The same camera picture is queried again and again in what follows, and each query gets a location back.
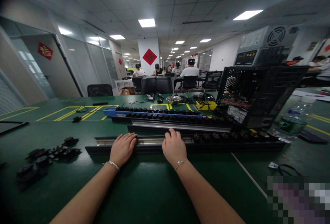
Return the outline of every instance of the hand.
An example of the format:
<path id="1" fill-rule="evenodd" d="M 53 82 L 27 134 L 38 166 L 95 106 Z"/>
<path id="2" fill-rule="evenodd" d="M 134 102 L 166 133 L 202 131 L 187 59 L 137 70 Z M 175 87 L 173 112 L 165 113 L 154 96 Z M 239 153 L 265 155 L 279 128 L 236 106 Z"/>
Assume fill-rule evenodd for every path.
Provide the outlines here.
<path id="1" fill-rule="evenodd" d="M 136 143 L 136 136 L 137 134 L 135 133 L 120 135 L 113 143 L 110 153 L 110 161 L 114 162 L 119 168 L 131 157 Z"/>
<path id="2" fill-rule="evenodd" d="M 187 158 L 186 145 L 181 139 L 181 134 L 174 129 L 169 129 L 171 133 L 165 133 L 165 139 L 162 143 L 163 154 L 167 161 L 176 168 L 178 161 L 185 160 Z"/>

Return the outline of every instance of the bottle cap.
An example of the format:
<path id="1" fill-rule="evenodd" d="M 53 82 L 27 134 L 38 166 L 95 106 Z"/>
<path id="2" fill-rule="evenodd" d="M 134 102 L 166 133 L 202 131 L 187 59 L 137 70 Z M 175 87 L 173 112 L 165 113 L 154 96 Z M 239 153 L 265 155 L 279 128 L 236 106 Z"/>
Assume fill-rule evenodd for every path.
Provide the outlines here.
<path id="1" fill-rule="evenodd" d="M 309 96 L 303 96 L 303 97 L 301 97 L 300 101 L 305 102 L 305 103 L 314 103 L 316 101 L 316 99 L 313 97 L 309 97 Z"/>

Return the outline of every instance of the yellow toolbox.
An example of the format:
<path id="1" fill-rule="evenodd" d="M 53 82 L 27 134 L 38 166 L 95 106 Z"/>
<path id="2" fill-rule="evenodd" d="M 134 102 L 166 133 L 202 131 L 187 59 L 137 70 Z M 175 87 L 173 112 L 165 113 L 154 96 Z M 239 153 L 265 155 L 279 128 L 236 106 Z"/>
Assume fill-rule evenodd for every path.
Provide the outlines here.
<path id="1" fill-rule="evenodd" d="M 196 101 L 196 107 L 200 111 L 207 111 L 210 107 L 211 111 L 213 111 L 217 107 L 217 104 L 214 101 L 200 101 L 200 100 L 197 100 Z"/>

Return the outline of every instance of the yellow box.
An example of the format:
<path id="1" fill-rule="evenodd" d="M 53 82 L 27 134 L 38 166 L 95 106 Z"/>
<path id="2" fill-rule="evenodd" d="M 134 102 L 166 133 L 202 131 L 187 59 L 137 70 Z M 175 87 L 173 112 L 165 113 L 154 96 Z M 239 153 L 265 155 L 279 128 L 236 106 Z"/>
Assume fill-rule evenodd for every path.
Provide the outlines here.
<path id="1" fill-rule="evenodd" d="M 218 105 L 214 101 L 206 101 L 209 105 L 203 105 L 203 103 L 196 102 L 196 107 L 200 111 L 207 111 L 210 107 L 211 111 L 213 111 Z"/>

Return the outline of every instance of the pixelated area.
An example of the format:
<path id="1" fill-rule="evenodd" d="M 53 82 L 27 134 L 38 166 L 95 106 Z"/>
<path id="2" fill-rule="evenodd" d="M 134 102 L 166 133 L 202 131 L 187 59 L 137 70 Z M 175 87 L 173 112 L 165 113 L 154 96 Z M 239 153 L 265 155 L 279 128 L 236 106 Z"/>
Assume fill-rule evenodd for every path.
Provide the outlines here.
<path id="1" fill-rule="evenodd" d="M 330 176 L 268 176 L 268 209 L 279 223 L 330 223 Z"/>

